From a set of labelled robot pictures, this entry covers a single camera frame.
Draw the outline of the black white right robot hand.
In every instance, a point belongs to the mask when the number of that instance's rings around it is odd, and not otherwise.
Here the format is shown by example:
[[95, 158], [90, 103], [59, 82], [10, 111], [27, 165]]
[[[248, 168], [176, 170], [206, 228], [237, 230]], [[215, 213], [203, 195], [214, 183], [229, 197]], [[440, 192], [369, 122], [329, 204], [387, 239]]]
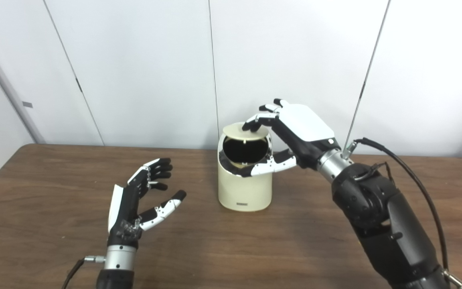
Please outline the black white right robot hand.
[[239, 176], [269, 174], [295, 166], [316, 170], [324, 154], [341, 149], [334, 131], [308, 106], [276, 98], [273, 104], [260, 106], [259, 110], [243, 124], [242, 130], [257, 132], [262, 126], [270, 127], [288, 149], [252, 167], [239, 169]]

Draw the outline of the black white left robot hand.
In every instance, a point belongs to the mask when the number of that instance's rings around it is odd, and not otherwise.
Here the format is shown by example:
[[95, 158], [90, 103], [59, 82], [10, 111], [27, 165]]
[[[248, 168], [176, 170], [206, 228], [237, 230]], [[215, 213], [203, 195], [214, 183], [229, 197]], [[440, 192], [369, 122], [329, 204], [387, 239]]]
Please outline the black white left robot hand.
[[160, 224], [181, 205], [187, 196], [183, 190], [139, 213], [139, 203], [147, 192], [167, 190], [168, 185], [158, 179], [169, 179], [172, 169], [171, 159], [154, 159], [141, 165], [125, 186], [114, 185], [108, 216], [108, 246], [138, 249], [142, 233]]

